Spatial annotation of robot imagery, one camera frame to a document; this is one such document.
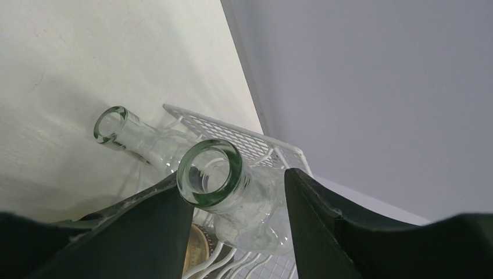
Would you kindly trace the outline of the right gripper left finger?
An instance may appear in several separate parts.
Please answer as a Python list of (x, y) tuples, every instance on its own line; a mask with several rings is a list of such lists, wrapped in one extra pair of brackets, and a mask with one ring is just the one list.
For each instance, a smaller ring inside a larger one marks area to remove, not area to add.
[(2, 278), (181, 278), (193, 208), (172, 174), (79, 220), (1, 213)]

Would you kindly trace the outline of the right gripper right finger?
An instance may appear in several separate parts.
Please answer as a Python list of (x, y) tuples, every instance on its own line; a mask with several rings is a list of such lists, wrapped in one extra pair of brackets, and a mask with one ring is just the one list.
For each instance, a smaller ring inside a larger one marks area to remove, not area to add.
[(492, 214), (418, 226), (364, 208), (301, 169), (284, 173), (299, 278), (491, 278)]

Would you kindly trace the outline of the clear square glass bottle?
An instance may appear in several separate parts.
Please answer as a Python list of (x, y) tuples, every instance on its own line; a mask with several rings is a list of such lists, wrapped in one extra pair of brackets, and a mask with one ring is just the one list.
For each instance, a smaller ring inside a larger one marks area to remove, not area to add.
[(243, 251), (294, 257), (284, 169), (250, 166), (232, 143), (192, 146), (177, 169), (182, 198), (213, 216), (218, 239)]

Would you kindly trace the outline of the clear tall glass bottle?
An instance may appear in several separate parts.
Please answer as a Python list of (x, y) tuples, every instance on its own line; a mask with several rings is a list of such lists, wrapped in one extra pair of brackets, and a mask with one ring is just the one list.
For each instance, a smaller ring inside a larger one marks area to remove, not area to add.
[(184, 154), (199, 142), (173, 128), (158, 130), (123, 106), (104, 111), (95, 122), (93, 133), (97, 143), (141, 162), (138, 192), (176, 172)]

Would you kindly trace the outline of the dark green wine bottle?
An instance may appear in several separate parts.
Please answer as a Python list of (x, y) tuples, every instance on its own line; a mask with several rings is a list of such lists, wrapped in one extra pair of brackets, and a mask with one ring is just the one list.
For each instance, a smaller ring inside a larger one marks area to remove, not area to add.
[(211, 239), (208, 233), (200, 226), (192, 224), (185, 254), (183, 273), (204, 263), (211, 255)]

